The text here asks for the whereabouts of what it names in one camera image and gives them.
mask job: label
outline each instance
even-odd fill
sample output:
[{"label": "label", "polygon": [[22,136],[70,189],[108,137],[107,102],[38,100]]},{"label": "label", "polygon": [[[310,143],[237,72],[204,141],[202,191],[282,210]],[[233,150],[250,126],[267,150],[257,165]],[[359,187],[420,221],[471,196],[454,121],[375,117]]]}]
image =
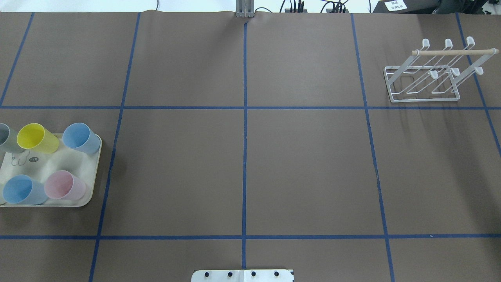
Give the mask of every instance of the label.
[{"label": "label", "polygon": [[390,12],[407,9],[407,6],[405,5],[403,0],[395,0],[395,1],[385,2],[384,4],[386,5],[386,7],[388,8],[388,11],[390,11]]}]

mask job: wooden dowel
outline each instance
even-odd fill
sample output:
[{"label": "wooden dowel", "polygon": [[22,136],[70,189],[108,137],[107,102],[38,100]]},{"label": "wooden dowel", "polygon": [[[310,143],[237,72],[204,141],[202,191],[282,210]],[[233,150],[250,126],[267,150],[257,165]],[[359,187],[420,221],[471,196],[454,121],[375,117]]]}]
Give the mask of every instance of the wooden dowel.
[{"label": "wooden dowel", "polygon": [[413,56],[457,56],[457,55],[490,55],[498,54],[498,49],[486,50],[446,50],[446,51],[412,51]]}]

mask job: yellow cup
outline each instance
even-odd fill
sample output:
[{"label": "yellow cup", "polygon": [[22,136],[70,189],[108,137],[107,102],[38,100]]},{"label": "yellow cup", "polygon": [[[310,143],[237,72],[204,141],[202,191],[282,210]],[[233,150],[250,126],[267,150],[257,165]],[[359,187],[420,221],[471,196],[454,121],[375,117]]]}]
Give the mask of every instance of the yellow cup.
[{"label": "yellow cup", "polygon": [[18,145],[24,149],[52,154],[59,147],[59,139],[41,124],[30,123],[19,130]]}]

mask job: white tray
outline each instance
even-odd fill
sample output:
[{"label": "white tray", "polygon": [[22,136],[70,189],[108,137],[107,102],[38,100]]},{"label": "white tray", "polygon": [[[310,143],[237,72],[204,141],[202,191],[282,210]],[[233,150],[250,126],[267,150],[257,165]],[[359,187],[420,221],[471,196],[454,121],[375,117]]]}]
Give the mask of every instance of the white tray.
[{"label": "white tray", "polygon": [[87,185],[85,195],[74,201],[49,198],[44,203],[35,206],[4,203],[0,207],[81,207],[91,200],[101,148],[103,147],[101,137],[97,136],[101,142],[99,151],[89,155],[66,147],[62,141],[63,135],[61,133],[56,133],[54,136],[59,139],[59,148],[53,154],[43,154],[30,150],[21,154],[5,153],[4,162],[0,167],[0,190],[3,190],[5,183],[16,175],[25,174],[44,183],[52,173],[65,170],[85,182]]}]

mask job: gray cup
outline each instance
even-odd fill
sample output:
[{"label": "gray cup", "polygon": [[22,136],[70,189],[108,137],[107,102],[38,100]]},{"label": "gray cup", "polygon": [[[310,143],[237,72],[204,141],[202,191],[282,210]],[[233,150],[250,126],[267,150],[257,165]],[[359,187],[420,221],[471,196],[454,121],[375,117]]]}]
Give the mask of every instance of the gray cup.
[{"label": "gray cup", "polygon": [[19,154],[25,149],[18,145],[18,132],[9,128],[5,123],[0,123],[0,151]]}]

